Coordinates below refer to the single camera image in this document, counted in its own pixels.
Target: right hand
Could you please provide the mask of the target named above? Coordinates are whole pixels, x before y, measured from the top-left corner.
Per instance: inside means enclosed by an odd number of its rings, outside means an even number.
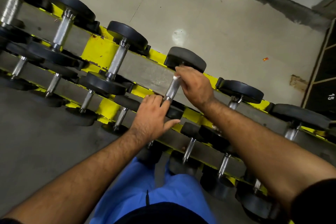
[[[181,87],[187,99],[204,113],[208,104],[215,100],[210,81],[192,67],[175,67],[175,76],[181,77]]]

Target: dumbbell rack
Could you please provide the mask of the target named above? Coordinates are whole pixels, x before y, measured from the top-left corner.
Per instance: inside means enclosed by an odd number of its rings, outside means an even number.
[[[4,4],[5,0],[0,0],[0,10],[4,7]],[[62,14],[62,10],[56,6],[53,6],[53,10],[53,14],[50,14],[42,9],[23,3],[18,19],[25,23],[26,32],[44,39],[46,42],[51,42]],[[89,66],[79,72],[79,74],[85,75],[89,71],[99,72],[100,70],[107,70],[113,59],[113,54],[116,52],[118,45],[113,42],[111,35],[107,33],[105,28],[100,27],[100,29],[101,35],[96,35],[74,26],[69,33],[65,48],[90,62]],[[132,90],[132,98],[140,100],[147,94],[153,94],[153,92],[161,95],[165,94],[173,76],[173,71],[163,65],[165,58],[166,55],[155,50],[150,50],[147,58],[130,51],[128,52],[121,65],[119,74],[136,82]],[[10,71],[13,67],[13,62],[16,61],[17,58],[8,53],[4,52],[0,55],[0,67],[6,71]],[[31,64],[27,65],[26,71],[22,74],[23,78],[43,88],[48,86],[51,76],[52,74],[48,71]],[[215,97],[225,104],[229,103],[230,98],[215,89],[218,79],[207,74],[206,76],[214,88]],[[79,104],[83,101],[86,89],[68,81],[62,81],[62,83],[64,87],[58,87],[56,93],[70,101],[66,105],[67,107],[80,107]],[[181,89],[176,94],[174,100],[187,107],[183,115],[185,119],[199,125],[212,125],[202,114],[195,110],[183,95]],[[264,109],[268,105],[269,102],[267,101],[262,101],[261,104],[242,103],[237,111],[270,128],[274,132],[283,134],[287,124],[267,114]],[[107,124],[109,121],[114,120],[119,105],[115,104],[112,99],[95,96],[95,101],[89,106],[89,109],[95,110],[100,115],[98,121]],[[189,138],[179,133],[181,128],[182,125],[175,125],[160,141],[170,148],[182,152],[182,148],[189,143]],[[329,162],[336,166],[336,146],[334,144],[326,142],[322,137],[302,130],[298,132],[296,142],[318,156],[328,155]],[[191,157],[218,169],[223,154],[203,143],[196,142]],[[225,172],[227,175],[241,180],[245,172],[246,167],[240,159],[235,157],[229,158]]]

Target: black sleeve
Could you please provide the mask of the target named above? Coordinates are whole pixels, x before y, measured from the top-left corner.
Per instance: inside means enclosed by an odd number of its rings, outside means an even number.
[[[4,218],[0,219],[0,224],[22,224],[22,223],[15,219]]]
[[[293,201],[291,218],[295,224],[335,223],[336,179],[320,181],[306,188]]]

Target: gray floor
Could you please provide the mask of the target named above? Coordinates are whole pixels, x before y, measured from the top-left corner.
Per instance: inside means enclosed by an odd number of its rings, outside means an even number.
[[[42,107],[28,92],[0,88],[0,216],[104,146],[92,127],[62,123],[63,108]],[[164,155],[156,167],[157,186],[163,184]],[[219,223],[252,223],[234,198],[220,202],[205,193]]]

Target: blue pants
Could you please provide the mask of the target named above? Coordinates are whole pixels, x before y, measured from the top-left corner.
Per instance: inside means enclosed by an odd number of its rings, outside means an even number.
[[[146,167],[136,158],[122,171],[115,185],[96,206],[90,224],[112,224],[125,214],[149,203],[172,202],[200,215],[209,224],[216,220],[205,201],[199,182],[190,175],[170,175],[165,172],[165,185],[155,188],[154,166]]]

